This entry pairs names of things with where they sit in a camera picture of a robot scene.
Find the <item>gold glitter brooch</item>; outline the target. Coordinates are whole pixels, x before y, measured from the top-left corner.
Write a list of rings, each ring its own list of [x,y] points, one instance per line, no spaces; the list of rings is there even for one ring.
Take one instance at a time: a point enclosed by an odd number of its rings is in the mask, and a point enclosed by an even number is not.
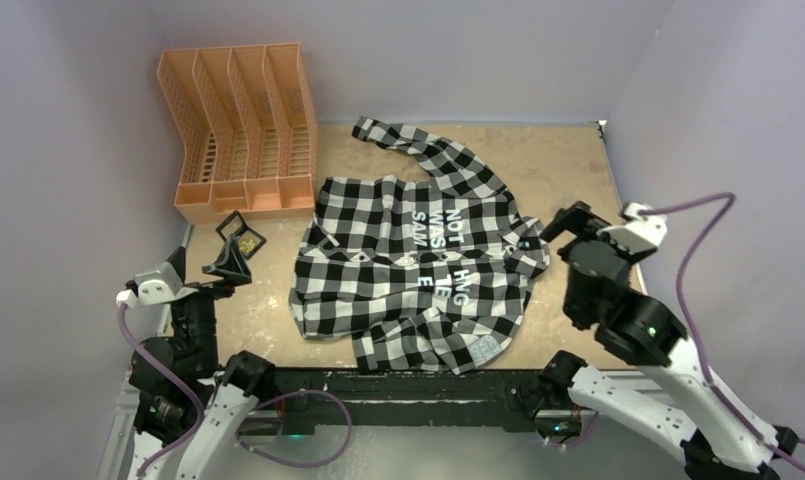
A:
[[[250,258],[257,247],[258,242],[254,238],[241,238],[239,240],[239,250],[246,258]]]

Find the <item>black white plaid shirt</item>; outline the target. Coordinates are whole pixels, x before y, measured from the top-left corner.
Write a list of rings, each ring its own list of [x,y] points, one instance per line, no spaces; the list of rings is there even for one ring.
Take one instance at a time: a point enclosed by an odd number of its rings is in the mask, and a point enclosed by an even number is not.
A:
[[[413,157],[427,179],[326,179],[289,292],[300,335],[349,338],[364,373],[490,363],[549,267],[543,223],[461,143],[369,117],[352,134]]]

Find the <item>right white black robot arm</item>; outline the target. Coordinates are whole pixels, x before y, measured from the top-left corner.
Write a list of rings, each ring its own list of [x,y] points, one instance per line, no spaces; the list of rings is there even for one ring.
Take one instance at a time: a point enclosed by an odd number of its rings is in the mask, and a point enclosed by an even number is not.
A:
[[[567,266],[563,311],[592,330],[604,349],[637,368],[666,395],[658,401],[567,351],[540,375],[542,399],[605,415],[676,458],[691,479],[773,479],[772,462],[801,440],[749,409],[709,366],[696,331],[671,309],[630,284],[632,268],[655,253],[667,233],[664,214],[628,203],[614,225],[584,202],[560,209],[542,237],[570,233],[559,250]]]

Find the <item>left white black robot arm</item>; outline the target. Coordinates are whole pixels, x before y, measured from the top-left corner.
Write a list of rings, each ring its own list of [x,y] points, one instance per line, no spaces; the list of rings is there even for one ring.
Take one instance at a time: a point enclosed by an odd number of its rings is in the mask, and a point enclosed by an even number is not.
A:
[[[120,330],[134,350],[129,383],[139,392],[131,479],[210,476],[248,413],[275,399],[273,363],[246,350],[219,361],[215,304],[252,280],[240,236],[229,235],[202,271],[210,281],[187,281],[180,246],[116,296]],[[160,305],[169,310],[171,334],[136,340],[128,310]]]

